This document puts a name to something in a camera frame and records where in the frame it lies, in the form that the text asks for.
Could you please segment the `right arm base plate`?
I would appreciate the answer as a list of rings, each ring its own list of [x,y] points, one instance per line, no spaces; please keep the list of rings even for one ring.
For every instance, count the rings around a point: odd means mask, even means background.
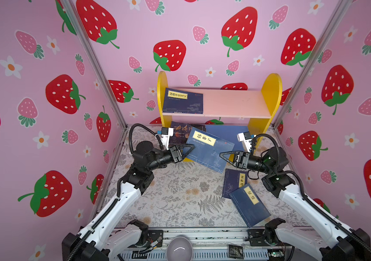
[[[252,228],[247,232],[248,237],[245,241],[249,242],[251,246],[277,246],[280,244],[280,240],[274,230]]]

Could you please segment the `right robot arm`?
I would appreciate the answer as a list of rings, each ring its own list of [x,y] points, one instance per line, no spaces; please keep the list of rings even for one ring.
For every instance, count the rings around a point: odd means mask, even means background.
[[[265,241],[287,243],[318,261],[371,261],[371,242],[362,229],[354,230],[312,200],[294,171],[285,171],[288,159],[283,148],[268,134],[238,134],[244,151],[221,152],[220,158],[234,167],[264,173],[267,191],[292,207],[317,232],[313,236],[276,218],[265,226]]]

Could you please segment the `dark portrait cover book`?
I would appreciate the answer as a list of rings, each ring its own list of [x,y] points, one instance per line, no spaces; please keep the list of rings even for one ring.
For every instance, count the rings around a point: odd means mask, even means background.
[[[171,123],[170,127],[174,129],[174,134],[169,139],[169,145],[186,144],[193,128],[197,128],[202,131],[206,130],[205,125],[186,124],[186,123],[180,123],[180,122],[174,122],[174,121]]]

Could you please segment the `navy book yellow label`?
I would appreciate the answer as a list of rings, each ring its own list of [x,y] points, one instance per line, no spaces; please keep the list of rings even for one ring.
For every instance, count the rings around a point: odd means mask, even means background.
[[[204,95],[194,92],[167,88],[165,90],[162,112],[180,114],[203,114]]]

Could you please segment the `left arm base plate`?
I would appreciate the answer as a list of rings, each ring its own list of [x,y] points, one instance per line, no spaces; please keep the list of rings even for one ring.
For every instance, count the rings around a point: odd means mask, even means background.
[[[164,231],[160,229],[151,229],[147,236],[144,236],[139,243],[136,243],[137,248],[147,249],[150,247],[162,247]]]

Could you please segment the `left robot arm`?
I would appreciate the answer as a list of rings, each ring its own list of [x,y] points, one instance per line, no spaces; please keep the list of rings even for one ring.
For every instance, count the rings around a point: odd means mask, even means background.
[[[158,141],[155,148],[150,141],[133,146],[133,131],[140,127],[151,133]],[[129,149],[133,157],[127,173],[117,182],[117,193],[100,213],[77,235],[69,233],[62,241],[65,261],[113,261],[128,247],[147,241],[148,225],[133,220],[125,228],[114,233],[116,225],[127,210],[145,193],[154,180],[153,171],[186,159],[194,150],[192,144],[169,145],[173,128],[163,127],[154,132],[142,124],[134,124],[129,131]]]

